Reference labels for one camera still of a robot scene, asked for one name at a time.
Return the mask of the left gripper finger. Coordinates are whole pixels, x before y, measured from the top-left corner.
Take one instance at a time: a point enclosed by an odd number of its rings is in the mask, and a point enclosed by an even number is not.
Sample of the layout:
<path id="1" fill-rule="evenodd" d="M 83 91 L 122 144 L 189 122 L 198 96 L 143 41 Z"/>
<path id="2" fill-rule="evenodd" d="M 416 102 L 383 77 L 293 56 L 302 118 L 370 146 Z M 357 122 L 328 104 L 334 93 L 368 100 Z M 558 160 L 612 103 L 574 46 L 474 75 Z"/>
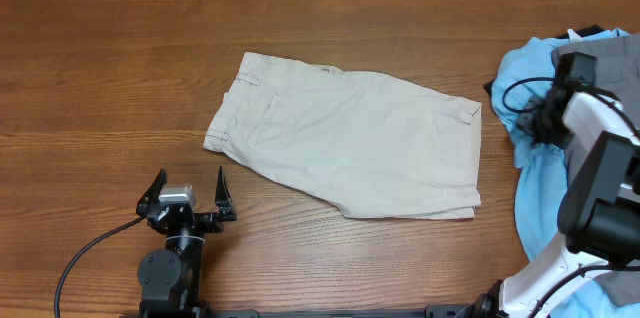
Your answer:
<path id="1" fill-rule="evenodd" d="M 222 167 L 218 170 L 215 204 L 218 207 L 219 221 L 237 220 L 237 212 L 227 187 L 226 176 Z"/>
<path id="2" fill-rule="evenodd" d="M 145 191 L 142 197 L 138 200 L 136 206 L 136 214 L 141 217 L 146 217 L 150 207 L 159 201 L 159 195 L 162 188 L 167 183 L 167 172 L 162 168 L 154 179 L 150 187 Z"/>

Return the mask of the beige shorts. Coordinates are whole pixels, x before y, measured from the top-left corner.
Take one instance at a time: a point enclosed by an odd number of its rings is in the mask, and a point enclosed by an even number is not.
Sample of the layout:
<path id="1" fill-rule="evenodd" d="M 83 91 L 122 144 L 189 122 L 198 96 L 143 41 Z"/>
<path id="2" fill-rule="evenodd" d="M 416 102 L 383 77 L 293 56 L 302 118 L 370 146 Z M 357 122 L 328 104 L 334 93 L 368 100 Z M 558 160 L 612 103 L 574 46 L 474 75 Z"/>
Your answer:
<path id="1" fill-rule="evenodd" d="M 470 219 L 481 110 L 383 73 L 248 52 L 204 147 L 347 218 Z"/>

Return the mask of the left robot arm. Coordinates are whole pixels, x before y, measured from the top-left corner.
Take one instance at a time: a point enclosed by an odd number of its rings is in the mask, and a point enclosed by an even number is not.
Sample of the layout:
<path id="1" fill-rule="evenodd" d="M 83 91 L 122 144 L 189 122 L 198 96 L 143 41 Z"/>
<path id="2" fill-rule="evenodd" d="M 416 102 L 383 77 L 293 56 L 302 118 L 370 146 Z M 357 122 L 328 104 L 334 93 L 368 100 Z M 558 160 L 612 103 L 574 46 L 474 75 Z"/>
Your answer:
<path id="1" fill-rule="evenodd" d="M 136 213 L 165 237 L 165 247 L 148 253 L 137 272 L 142 288 L 141 317 L 211 317 L 200 299 L 205 236 L 221 233 L 237 219 L 225 174 L 218 172 L 214 197 L 217 209 L 196 212 L 189 184 L 169 185 L 162 169 L 137 203 Z"/>

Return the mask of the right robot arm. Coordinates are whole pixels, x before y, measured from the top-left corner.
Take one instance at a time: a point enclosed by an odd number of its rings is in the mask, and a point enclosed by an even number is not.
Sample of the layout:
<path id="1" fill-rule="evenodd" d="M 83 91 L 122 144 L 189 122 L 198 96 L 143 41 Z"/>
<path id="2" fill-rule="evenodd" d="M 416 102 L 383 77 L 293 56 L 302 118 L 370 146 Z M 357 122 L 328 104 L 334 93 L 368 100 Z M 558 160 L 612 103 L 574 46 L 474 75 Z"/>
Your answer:
<path id="1" fill-rule="evenodd" d="M 534 142 L 582 150 L 559 207 L 557 233 L 516 275 L 442 316 L 545 317 L 595 277 L 637 270 L 639 131 L 618 97 L 596 87 L 596 66 L 591 55 L 562 55 L 546 97 L 518 112 L 518 128 Z"/>

